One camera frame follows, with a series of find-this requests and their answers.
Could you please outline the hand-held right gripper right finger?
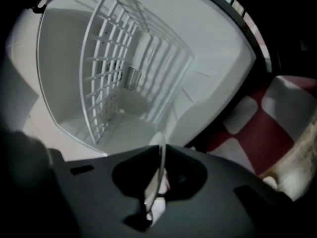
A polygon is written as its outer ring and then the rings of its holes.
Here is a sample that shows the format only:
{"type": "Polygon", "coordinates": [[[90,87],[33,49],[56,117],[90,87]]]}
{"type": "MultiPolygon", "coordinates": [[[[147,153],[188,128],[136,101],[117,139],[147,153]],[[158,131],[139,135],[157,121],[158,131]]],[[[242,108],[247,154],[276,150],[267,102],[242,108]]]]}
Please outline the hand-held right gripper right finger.
{"type": "Polygon", "coordinates": [[[281,233],[292,200],[230,160],[168,146],[167,172],[197,189],[168,201],[153,227],[158,238],[264,238],[281,233]]]}

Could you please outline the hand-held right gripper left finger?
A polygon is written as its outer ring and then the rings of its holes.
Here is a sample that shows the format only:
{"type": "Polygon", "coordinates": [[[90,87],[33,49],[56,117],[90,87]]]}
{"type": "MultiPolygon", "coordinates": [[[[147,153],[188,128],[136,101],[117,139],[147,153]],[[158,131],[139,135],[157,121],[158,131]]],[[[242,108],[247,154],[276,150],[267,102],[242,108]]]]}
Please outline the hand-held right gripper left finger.
{"type": "Polygon", "coordinates": [[[80,238],[160,238],[145,215],[144,192],[158,168],[158,146],[108,157],[65,161],[50,153],[59,189],[80,238]]]}

